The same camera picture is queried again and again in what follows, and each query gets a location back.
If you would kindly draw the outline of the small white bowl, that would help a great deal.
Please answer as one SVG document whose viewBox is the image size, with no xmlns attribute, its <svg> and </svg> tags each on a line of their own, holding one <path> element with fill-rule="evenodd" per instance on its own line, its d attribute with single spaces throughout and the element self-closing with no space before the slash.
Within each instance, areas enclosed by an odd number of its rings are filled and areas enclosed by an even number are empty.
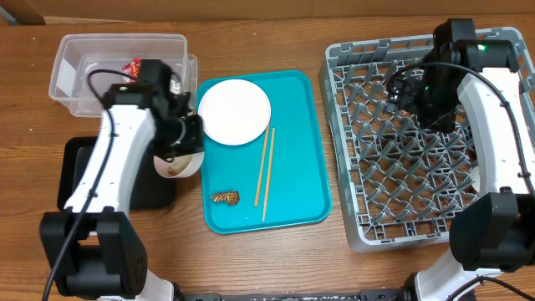
<svg viewBox="0 0 535 301">
<path fill-rule="evenodd" d="M 176 157 L 171 163 L 154 156 L 155 170 L 165 178 L 186 178 L 193 176 L 202 165 L 205 153 L 199 152 Z"/>
</svg>

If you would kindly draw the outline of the red snack wrapper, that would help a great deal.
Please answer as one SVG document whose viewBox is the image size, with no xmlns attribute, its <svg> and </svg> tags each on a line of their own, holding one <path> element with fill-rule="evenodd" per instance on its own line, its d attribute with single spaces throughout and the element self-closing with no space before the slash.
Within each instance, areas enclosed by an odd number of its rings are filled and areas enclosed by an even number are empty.
<svg viewBox="0 0 535 301">
<path fill-rule="evenodd" d="M 122 68 L 122 72 L 125 74 L 123 79 L 126 83 L 135 81 L 140 71 L 141 58 L 137 57 L 132 59 L 128 64 Z"/>
</svg>

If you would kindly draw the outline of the white cup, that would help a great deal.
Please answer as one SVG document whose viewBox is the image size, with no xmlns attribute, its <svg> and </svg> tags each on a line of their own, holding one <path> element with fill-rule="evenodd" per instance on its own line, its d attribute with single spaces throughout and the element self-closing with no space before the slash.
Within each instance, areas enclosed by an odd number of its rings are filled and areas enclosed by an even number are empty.
<svg viewBox="0 0 535 301">
<path fill-rule="evenodd" d="M 481 186 L 481 178 L 480 178 L 480 171 L 479 166 L 474 166 L 470 170 L 470 178 L 472 179 L 471 186 L 476 192 L 480 191 Z"/>
</svg>

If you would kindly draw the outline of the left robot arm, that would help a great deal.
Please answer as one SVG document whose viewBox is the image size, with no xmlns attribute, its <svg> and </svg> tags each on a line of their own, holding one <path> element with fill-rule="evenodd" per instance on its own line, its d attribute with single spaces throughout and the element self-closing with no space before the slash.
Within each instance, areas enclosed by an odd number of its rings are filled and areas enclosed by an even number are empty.
<svg viewBox="0 0 535 301">
<path fill-rule="evenodd" d="M 148 269 L 145 246 L 130 223 L 132 192 L 144 156 L 165 163 L 189 156 L 188 177 L 204 159 L 203 121 L 190 93 L 174 94 L 178 75 L 159 59 L 143 59 L 127 84 L 96 98 L 99 135 L 79 184 L 60 212 L 46 212 L 39 234 L 52 288 L 86 300 L 180 300 L 178 285 Z"/>
</svg>

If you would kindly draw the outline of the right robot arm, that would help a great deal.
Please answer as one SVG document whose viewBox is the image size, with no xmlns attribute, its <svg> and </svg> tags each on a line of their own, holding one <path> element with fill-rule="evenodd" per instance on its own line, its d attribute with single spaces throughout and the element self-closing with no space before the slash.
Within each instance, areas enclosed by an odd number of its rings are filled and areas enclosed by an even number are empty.
<svg viewBox="0 0 535 301">
<path fill-rule="evenodd" d="M 467 298 L 482 282 L 498 283 L 534 263 L 534 150 L 522 112 L 513 44 L 479 39 L 474 23 L 451 18 L 435 28 L 432 50 L 386 83 L 388 100 L 417 117 L 420 127 L 454 130 L 462 106 L 476 148 L 478 198 L 451 223 L 450 246 L 409 288 L 414 300 Z"/>
</svg>

